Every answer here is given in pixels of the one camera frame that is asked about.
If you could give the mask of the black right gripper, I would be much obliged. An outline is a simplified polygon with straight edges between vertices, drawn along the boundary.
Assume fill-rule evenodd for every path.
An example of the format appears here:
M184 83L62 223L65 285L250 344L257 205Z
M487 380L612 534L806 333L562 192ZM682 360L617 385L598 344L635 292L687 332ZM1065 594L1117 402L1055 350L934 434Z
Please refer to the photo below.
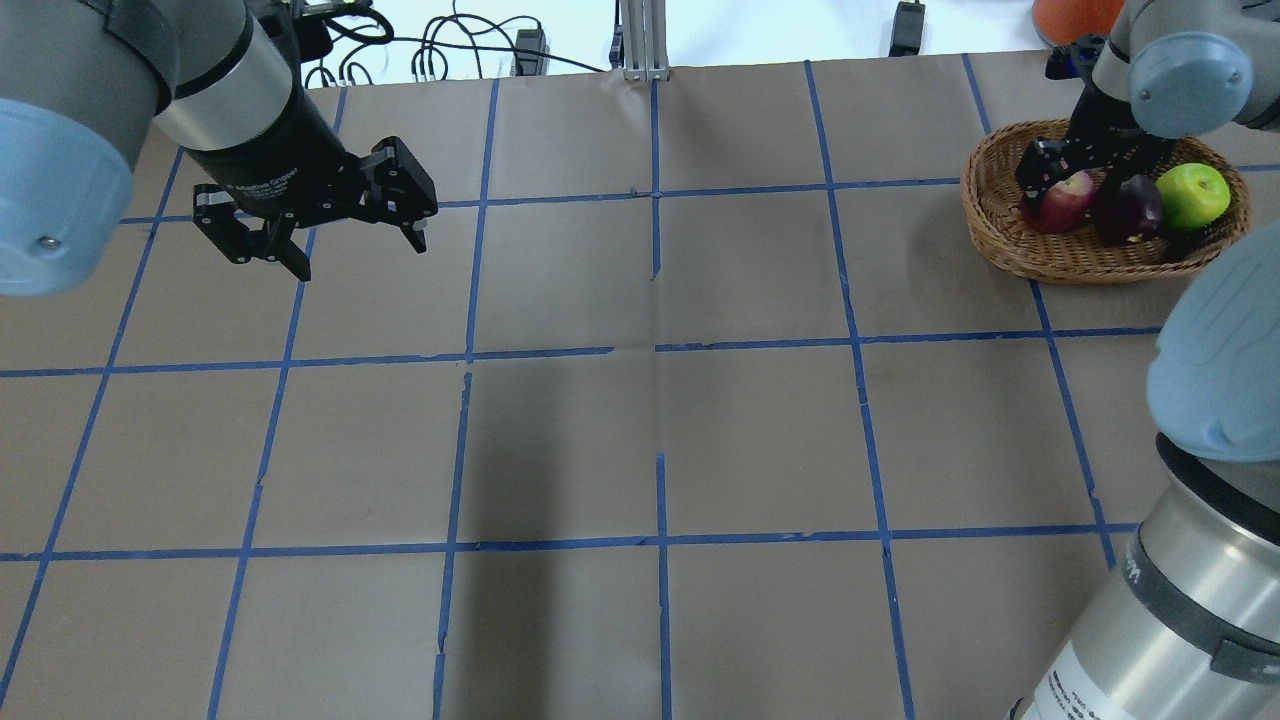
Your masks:
M1039 211L1048 190L1080 170L1116 169L1121 181L1135 174L1139 190L1153 191L1156 170L1178 143L1142 129L1128 102L1087 85L1064 137L1036 136L1027 145L1014 178L1032 213Z

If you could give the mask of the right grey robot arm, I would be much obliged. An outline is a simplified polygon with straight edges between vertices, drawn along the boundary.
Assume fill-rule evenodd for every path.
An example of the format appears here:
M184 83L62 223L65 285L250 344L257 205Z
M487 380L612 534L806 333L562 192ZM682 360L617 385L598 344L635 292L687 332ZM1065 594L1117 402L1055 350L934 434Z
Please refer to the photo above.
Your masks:
M1132 167L1226 123L1277 129L1277 6L1128 1L1061 142L1015 177L1038 206L1119 150ZM1147 398L1169 487L1011 719L1254 719L1277 696L1277 227L1187 287Z

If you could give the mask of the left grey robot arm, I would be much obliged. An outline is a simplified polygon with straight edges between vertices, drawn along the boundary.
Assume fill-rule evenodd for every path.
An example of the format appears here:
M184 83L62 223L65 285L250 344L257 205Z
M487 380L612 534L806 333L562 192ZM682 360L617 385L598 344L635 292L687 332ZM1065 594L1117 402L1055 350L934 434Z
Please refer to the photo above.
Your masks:
M207 173L193 223L229 263L308 281L293 233L346 219L424 252L433 178L396 136L349 152L305 90L301 67L332 50L342 17L392 37L370 1L5 1L3 295L95 273L151 128Z

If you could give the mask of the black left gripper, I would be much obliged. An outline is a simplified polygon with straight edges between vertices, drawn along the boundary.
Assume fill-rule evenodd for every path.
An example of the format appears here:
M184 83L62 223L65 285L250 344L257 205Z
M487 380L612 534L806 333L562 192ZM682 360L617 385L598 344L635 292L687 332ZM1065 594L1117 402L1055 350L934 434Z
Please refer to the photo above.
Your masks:
M229 263L278 263L308 282L310 259L293 233L347 218L393 225L415 252L428 251L439 202L419 159L399 137L383 138L364 159L348 152L308 95L289 96L248 142L187 152L214 183L192 188L192 220ZM265 222L252 229L238 211Z

